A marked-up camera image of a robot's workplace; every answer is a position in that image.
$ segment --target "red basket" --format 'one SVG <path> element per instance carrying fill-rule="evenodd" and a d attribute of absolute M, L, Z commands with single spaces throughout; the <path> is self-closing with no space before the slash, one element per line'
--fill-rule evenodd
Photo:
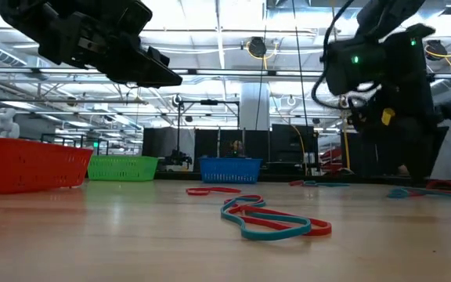
<path fill-rule="evenodd" d="M 19 139 L 0 139 L 0 193 L 79 186 L 93 151 Z"/>

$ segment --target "white statue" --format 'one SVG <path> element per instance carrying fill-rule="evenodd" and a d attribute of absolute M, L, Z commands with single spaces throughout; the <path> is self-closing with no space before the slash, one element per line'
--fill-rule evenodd
<path fill-rule="evenodd" d="M 13 122 L 15 109 L 0 109 L 0 138 L 19 138 L 20 126 Z"/>

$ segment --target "blue basket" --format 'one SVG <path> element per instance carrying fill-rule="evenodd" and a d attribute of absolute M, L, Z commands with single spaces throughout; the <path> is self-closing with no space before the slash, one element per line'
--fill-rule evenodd
<path fill-rule="evenodd" d="M 202 157 L 200 163 L 204 183 L 255 184 L 262 159 Z"/>

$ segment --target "table surface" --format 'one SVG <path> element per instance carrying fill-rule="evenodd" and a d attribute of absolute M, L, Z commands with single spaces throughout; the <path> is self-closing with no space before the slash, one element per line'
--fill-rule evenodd
<path fill-rule="evenodd" d="M 267 208 L 332 223 L 329 237 L 241 238 L 198 182 L 90 182 L 0 195 L 0 281 L 451 281 L 451 199 L 392 188 L 259 183 Z"/>

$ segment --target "green basket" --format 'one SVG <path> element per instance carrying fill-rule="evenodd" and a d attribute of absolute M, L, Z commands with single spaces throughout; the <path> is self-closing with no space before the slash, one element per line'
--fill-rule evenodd
<path fill-rule="evenodd" d="M 155 157 L 92 156 L 88 177 L 103 181 L 150 181 L 156 167 Z"/>

